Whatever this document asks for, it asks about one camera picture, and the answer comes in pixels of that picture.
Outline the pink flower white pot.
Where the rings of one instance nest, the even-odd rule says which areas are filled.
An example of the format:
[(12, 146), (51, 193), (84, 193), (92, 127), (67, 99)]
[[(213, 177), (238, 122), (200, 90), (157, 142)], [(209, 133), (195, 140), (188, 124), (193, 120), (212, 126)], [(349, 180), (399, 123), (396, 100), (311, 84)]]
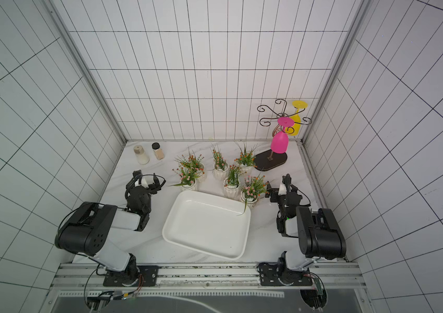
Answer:
[(268, 183), (265, 176), (247, 176), (241, 189), (240, 200), (244, 209), (252, 209), (259, 201), (260, 196), (266, 193)]

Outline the red flower white pot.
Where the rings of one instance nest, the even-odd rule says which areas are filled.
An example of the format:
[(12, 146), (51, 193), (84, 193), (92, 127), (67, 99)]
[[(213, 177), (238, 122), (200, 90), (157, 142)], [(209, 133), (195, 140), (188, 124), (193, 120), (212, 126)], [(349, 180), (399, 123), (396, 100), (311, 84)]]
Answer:
[(240, 194), (240, 176), (241, 168), (233, 164), (229, 167), (227, 178), (223, 183), (224, 194), (226, 197), (232, 200), (237, 200)]

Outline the white rectangular storage tray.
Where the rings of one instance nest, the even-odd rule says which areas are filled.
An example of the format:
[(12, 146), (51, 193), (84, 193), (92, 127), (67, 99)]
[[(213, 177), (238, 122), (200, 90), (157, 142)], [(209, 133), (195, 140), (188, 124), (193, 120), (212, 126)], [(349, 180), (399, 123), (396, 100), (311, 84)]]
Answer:
[(242, 202), (198, 191), (175, 199), (162, 229), (170, 244), (224, 260), (238, 260), (246, 250), (251, 210)]

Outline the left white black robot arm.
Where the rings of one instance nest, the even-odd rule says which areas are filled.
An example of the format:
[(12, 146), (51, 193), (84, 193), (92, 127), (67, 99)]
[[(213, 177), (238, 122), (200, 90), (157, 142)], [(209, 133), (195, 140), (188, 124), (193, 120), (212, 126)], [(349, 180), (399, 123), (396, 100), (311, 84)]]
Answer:
[(155, 286), (159, 267), (139, 266), (136, 257), (120, 249), (109, 239), (109, 234), (111, 230), (144, 231), (152, 212), (152, 196), (165, 183), (163, 177), (154, 173), (133, 172), (126, 184), (125, 207), (83, 202), (60, 223), (55, 246), (85, 256), (104, 268), (104, 286)]

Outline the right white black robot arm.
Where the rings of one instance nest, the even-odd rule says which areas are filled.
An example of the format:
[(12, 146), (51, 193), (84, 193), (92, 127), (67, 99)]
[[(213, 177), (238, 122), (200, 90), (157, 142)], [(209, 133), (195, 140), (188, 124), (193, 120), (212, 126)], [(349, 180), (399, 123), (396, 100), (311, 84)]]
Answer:
[(276, 263), (262, 262), (257, 266), (262, 286), (323, 286), (319, 277), (307, 269), (316, 258), (334, 260), (346, 255), (347, 245), (332, 210), (311, 210), (310, 204), (301, 204), (303, 194), (292, 184), (289, 174), (283, 176), (278, 188), (268, 187), (265, 196), (276, 203), (279, 211), (276, 217), (277, 231), (290, 238), (286, 225), (288, 220), (296, 220), (297, 235), (301, 253), (310, 261), (301, 270), (287, 267), (286, 252)]

